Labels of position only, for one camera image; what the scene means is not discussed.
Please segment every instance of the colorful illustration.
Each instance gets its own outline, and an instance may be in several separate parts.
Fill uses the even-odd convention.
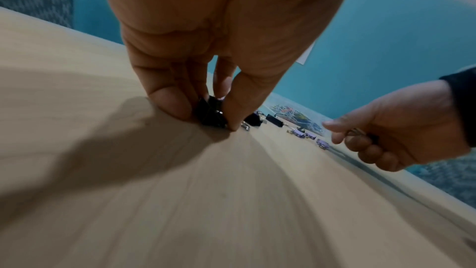
[[[282,105],[274,105],[269,109],[271,109],[271,111],[273,111],[277,117],[287,120],[299,127],[303,127],[306,130],[322,135],[321,126],[313,122],[310,118],[298,110]]]

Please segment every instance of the white paper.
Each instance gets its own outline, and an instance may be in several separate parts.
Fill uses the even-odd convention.
[[[296,62],[298,62],[299,64],[301,65],[304,65],[304,63],[306,63],[306,60],[307,60],[307,57],[309,56],[309,54],[311,53],[311,50],[312,50],[312,47],[314,46],[314,43],[313,42],[311,44],[311,46],[309,46],[305,51],[304,53],[302,53],[302,55],[296,60]]]

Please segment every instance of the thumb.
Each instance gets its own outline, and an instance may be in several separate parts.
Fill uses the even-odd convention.
[[[364,128],[375,118],[375,106],[373,103],[357,108],[338,119],[323,122],[327,130],[336,133],[344,133],[354,128]]]
[[[222,104],[230,130],[236,131],[241,122],[263,104],[283,74],[257,77],[242,71],[236,75]]]

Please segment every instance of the finger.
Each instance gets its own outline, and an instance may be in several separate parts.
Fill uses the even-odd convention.
[[[347,132],[354,128],[364,128],[373,121],[374,117],[375,108],[373,103],[370,103],[342,115],[338,119],[325,121],[322,125],[332,132]]]
[[[372,140],[366,135],[347,136],[345,143],[350,151],[360,152],[372,145]]]
[[[388,172],[396,172],[403,168],[403,166],[399,165],[398,157],[389,151],[384,152],[375,164],[381,170]]]
[[[218,57],[215,72],[213,72],[213,93],[222,98],[228,94],[232,86],[233,74],[237,65],[230,57]]]
[[[382,155],[383,149],[376,144],[371,144],[358,153],[358,157],[365,163],[375,163]]]
[[[340,144],[341,142],[344,141],[344,139],[346,138],[346,134],[345,133],[334,133],[332,132],[332,135],[331,135],[331,139],[332,139],[332,142],[335,143],[335,144]]]
[[[170,70],[174,77],[176,86],[187,97],[192,108],[195,108],[198,104],[198,94],[188,78],[188,71],[185,63],[172,63]]]
[[[245,117],[263,104],[283,74],[261,78],[240,72],[234,78],[232,88],[222,105],[230,130],[236,131]]]
[[[150,100],[160,109],[181,120],[190,118],[192,106],[185,94],[176,86],[169,69],[152,69],[133,66]]]
[[[199,98],[208,99],[207,65],[213,56],[189,59],[186,63],[188,78]]]

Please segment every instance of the table surface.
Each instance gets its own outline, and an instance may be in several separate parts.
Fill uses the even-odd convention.
[[[0,121],[2,268],[476,267],[444,195],[270,123],[174,120],[123,46],[5,9]]]

